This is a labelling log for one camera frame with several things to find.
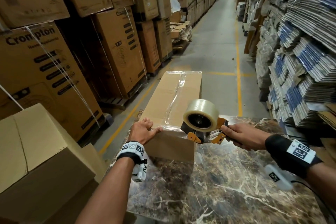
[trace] cable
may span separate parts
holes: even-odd
[[[315,192],[315,191],[313,191],[313,189],[312,188],[310,188],[309,186],[307,186],[306,184],[304,184],[303,182],[299,182],[299,181],[291,181],[291,183],[300,183],[300,184],[302,184],[302,185],[304,185],[304,186],[306,186],[307,188],[309,188],[320,200],[321,200],[321,202],[324,204],[324,206],[328,209],[328,211],[329,211],[329,213],[331,214],[331,216],[333,217],[333,219],[334,219],[334,222],[336,223],[336,218],[335,218],[335,216],[334,216],[334,214],[333,214],[333,212],[331,211],[331,209],[327,206],[327,204],[325,203],[325,201],[323,201],[322,200],[322,198]]]

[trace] marble surface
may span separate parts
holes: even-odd
[[[272,119],[225,118],[283,133]],[[325,223],[306,187],[281,191],[261,172],[271,162],[266,151],[247,152],[227,141],[197,144],[195,163],[150,158],[146,180],[131,182],[127,211],[168,223]]]

